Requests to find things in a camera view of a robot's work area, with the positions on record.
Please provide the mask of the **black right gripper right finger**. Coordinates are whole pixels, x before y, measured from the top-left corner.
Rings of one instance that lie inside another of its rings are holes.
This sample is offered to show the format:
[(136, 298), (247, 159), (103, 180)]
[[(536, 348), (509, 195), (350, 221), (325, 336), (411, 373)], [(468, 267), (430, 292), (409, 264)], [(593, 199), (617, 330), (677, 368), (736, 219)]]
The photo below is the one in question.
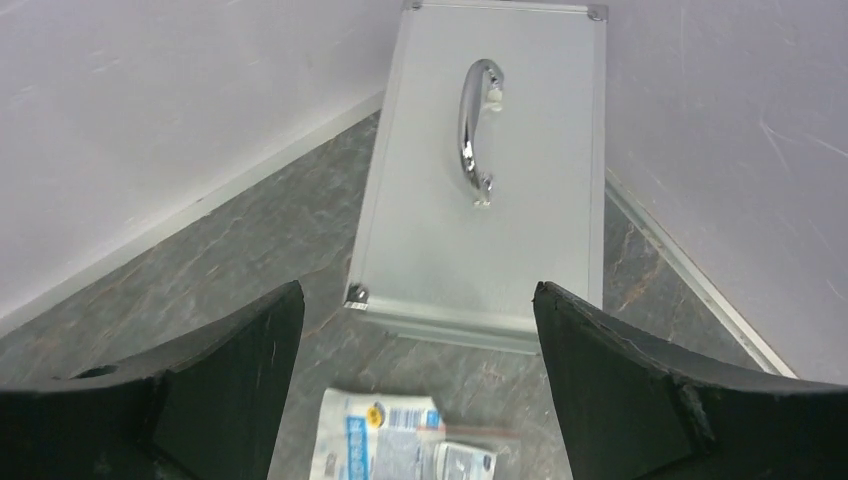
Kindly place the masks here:
[(725, 363), (541, 282), (533, 311), (576, 479), (843, 479), (847, 389)]

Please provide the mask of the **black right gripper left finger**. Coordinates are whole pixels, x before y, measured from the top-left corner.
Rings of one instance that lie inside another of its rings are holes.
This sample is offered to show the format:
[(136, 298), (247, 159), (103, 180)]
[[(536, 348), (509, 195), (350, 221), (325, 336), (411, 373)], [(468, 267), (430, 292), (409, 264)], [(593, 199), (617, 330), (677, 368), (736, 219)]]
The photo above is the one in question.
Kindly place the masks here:
[(5, 479), (264, 479), (305, 316), (292, 281), (68, 378), (1, 388)]

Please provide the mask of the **silver metal case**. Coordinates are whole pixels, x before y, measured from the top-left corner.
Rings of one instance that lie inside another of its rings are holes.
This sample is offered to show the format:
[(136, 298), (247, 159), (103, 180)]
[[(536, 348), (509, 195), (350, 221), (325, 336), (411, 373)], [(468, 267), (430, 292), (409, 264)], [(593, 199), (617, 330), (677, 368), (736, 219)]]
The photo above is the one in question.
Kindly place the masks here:
[(535, 355), (539, 282), (602, 304), (608, 18), (601, 3), (404, 4), (347, 310)]

